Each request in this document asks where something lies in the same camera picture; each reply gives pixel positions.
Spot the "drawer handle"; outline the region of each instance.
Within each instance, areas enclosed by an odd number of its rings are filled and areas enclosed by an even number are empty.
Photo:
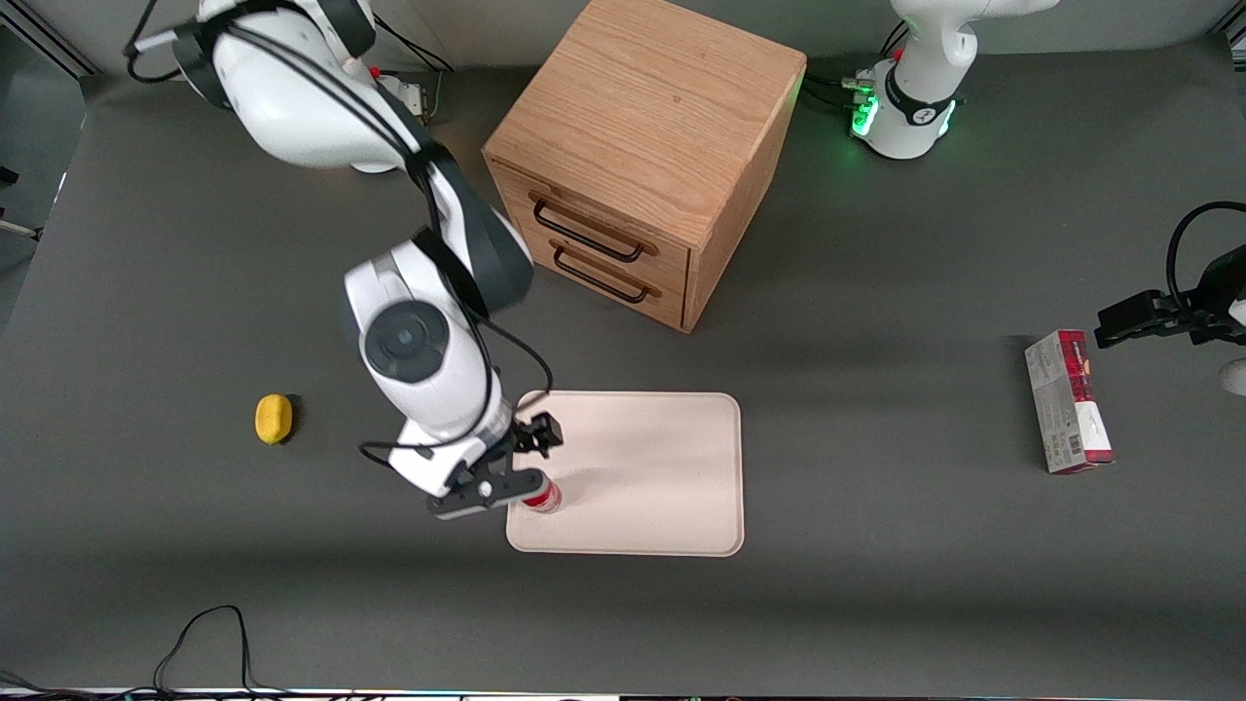
[[[571,238],[572,240],[578,240],[579,243],[588,245],[589,248],[597,250],[603,255],[609,255],[611,258],[614,258],[621,263],[634,263],[635,259],[639,258],[640,253],[644,250],[644,245],[639,243],[635,244],[635,248],[630,253],[622,253],[619,250],[611,248],[609,245],[602,245],[601,243],[593,240],[592,238],[588,238],[582,233],[576,233],[574,230],[571,230],[569,228],[559,224],[558,222],[545,218],[541,214],[541,212],[545,210],[545,205],[546,205],[545,199],[537,199],[537,205],[532,208],[532,218],[535,218],[537,223],[540,223],[546,228],[552,228],[558,233],[566,235],[567,238]]]
[[[577,270],[576,268],[573,268],[573,266],[568,265],[567,263],[562,261],[562,254],[566,253],[566,252],[567,252],[567,249],[563,248],[562,245],[558,245],[557,248],[554,248],[554,252],[553,252],[553,264],[558,265],[559,270],[563,270],[563,271],[566,271],[566,273],[568,273],[568,274],[571,274],[573,276],[577,276],[577,278],[587,281],[588,284],[592,284],[593,286],[596,286],[598,289],[604,289],[609,294],[613,294],[614,296],[618,296],[619,299],[622,299],[622,300],[624,300],[624,301],[627,301],[629,304],[639,304],[640,301],[644,300],[645,296],[649,295],[649,288],[648,286],[642,286],[640,291],[637,293],[637,294],[628,294],[627,291],[623,291],[622,289],[619,289],[619,288],[617,288],[617,286],[614,286],[612,284],[607,284],[607,283],[597,279],[596,276],[593,276],[593,275],[591,275],[591,274],[588,274],[588,273],[586,273],[583,270]]]

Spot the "drawer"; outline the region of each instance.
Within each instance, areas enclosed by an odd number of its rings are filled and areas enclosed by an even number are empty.
[[[629,269],[602,261],[584,248],[558,237],[549,235],[536,243],[530,240],[528,247],[532,250],[532,259],[537,263],[624,306],[630,306],[669,326],[680,327],[684,319],[683,286],[677,291],[638,279]]]
[[[629,278],[683,298],[688,279],[688,248],[635,232],[583,205],[566,202],[556,187],[490,163],[511,223],[528,247],[551,238],[596,265],[623,270]]]

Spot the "red and white box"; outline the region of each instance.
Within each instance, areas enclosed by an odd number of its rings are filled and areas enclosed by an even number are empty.
[[[1115,462],[1090,390],[1084,330],[1062,329],[1025,349],[1047,472],[1070,476]]]

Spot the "sponge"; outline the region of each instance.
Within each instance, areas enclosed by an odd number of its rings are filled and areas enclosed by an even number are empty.
[[[277,446],[290,435],[294,426],[294,406],[284,395],[269,395],[255,406],[255,436],[269,446]]]

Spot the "wooden box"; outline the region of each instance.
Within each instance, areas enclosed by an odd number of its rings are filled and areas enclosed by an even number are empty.
[[[805,55],[592,0],[485,143],[532,256],[690,331],[770,186]]]

